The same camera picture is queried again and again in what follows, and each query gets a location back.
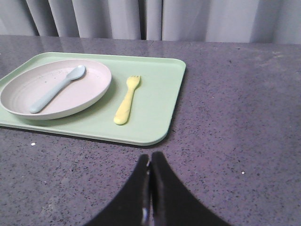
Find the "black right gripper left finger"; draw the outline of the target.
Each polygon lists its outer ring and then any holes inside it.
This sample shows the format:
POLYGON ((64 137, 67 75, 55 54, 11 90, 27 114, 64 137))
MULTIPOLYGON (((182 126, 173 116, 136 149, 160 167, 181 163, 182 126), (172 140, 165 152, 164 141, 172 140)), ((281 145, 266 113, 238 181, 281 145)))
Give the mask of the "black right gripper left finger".
POLYGON ((148 226, 150 221, 149 157, 139 157, 134 171, 113 200, 87 226, 148 226))

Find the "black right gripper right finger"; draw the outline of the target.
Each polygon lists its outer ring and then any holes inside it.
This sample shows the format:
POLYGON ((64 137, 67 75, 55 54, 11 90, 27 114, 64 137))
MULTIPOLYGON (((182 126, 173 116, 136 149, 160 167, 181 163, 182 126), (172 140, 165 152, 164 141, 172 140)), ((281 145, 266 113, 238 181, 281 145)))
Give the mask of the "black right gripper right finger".
POLYGON ((200 203, 171 169, 162 152, 151 156, 154 223, 156 226, 228 226, 200 203))

